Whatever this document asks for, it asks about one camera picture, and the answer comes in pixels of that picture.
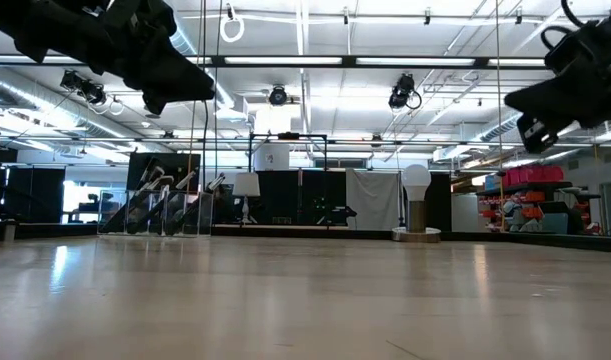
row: round base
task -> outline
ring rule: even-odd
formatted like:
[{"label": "round base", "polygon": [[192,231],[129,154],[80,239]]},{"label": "round base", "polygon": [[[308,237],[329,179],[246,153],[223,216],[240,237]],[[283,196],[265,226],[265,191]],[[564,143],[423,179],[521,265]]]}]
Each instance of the round base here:
[{"label": "round base", "polygon": [[407,232],[404,227],[392,229],[392,240],[399,242],[439,243],[441,242],[440,235],[441,231],[434,228],[427,228],[424,233]]}]

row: wooden floor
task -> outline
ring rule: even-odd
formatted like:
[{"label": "wooden floor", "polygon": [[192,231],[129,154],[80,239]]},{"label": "wooden floor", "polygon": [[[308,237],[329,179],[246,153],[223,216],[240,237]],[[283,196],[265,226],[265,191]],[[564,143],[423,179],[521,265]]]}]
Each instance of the wooden floor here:
[{"label": "wooden floor", "polygon": [[0,248],[0,360],[611,359],[611,254],[214,238]]}]

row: white wall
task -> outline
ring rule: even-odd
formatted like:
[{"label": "white wall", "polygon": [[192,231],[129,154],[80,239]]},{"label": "white wall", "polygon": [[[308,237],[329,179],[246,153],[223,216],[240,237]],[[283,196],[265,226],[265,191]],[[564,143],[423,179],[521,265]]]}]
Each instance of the white wall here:
[{"label": "white wall", "polygon": [[[587,186],[592,194],[600,194],[600,185],[611,183],[611,163],[604,164],[602,160],[605,153],[608,152],[611,152],[611,149],[600,149],[598,163],[593,156],[578,158],[579,168],[575,170],[569,170],[568,167],[568,162],[573,158],[566,159],[557,165],[563,169],[566,181],[571,181],[574,186]],[[592,221],[600,223],[600,200],[590,201],[590,211]]]}]

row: table lamp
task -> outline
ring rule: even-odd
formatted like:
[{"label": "table lamp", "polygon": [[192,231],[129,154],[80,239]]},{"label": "table lamp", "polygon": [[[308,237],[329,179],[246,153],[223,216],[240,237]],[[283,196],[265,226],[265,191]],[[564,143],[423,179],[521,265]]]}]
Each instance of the table lamp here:
[{"label": "table lamp", "polygon": [[250,196],[261,196],[261,189],[258,185],[258,174],[239,173],[234,180],[234,196],[244,196],[243,202],[243,224],[251,224],[249,220],[249,203],[247,198]]},{"label": "table lamp", "polygon": [[432,176],[422,165],[410,165],[403,172],[403,186],[407,191],[407,231],[425,232],[425,192],[432,183]]}]

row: light bulb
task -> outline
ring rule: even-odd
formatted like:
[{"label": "light bulb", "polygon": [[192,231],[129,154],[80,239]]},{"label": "light bulb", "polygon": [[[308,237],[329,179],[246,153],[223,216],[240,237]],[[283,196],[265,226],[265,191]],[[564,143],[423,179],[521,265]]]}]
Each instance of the light bulb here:
[{"label": "light bulb", "polygon": [[432,183],[429,170],[422,165],[410,165],[403,172],[403,186],[409,201],[424,201],[425,192]]}]

